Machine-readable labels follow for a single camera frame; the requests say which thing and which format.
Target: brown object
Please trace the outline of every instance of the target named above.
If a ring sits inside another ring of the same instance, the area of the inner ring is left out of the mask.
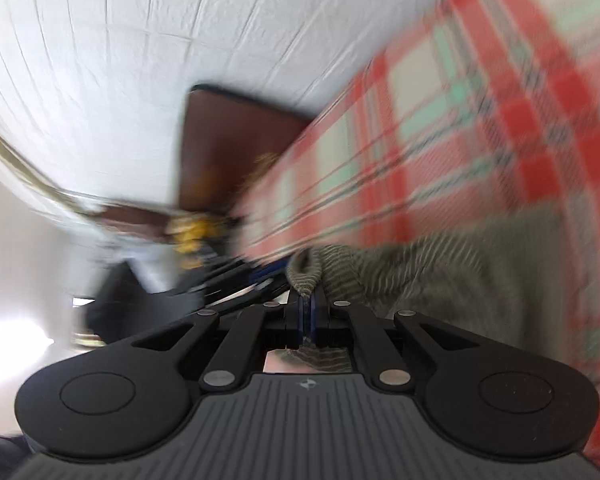
[[[166,239],[165,230],[170,220],[162,213],[128,206],[109,207],[93,217],[121,233],[154,241]]]
[[[310,122],[213,86],[193,87],[182,132],[178,207],[226,214]]]

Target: checkered cloth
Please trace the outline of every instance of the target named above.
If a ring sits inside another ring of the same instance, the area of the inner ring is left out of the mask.
[[[250,190],[239,246],[407,242],[540,201],[566,218],[569,362],[600,392],[600,0],[440,0]]]

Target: red plaid fabric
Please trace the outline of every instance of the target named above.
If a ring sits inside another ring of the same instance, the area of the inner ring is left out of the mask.
[[[408,242],[539,201],[568,227],[570,362],[600,388],[600,0],[440,0],[250,190],[240,248]]]

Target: ceiling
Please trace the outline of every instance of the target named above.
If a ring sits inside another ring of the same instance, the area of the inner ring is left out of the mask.
[[[0,0],[0,135],[58,186],[173,205],[207,82],[319,112],[435,0]]]

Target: gray ribbed panel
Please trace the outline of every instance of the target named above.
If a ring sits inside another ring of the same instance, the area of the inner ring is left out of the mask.
[[[315,385],[306,389],[307,379]],[[209,396],[162,448],[124,463],[84,465],[38,455],[13,480],[595,480],[573,454],[503,464],[437,436],[409,397],[380,394],[360,375],[253,377]]]

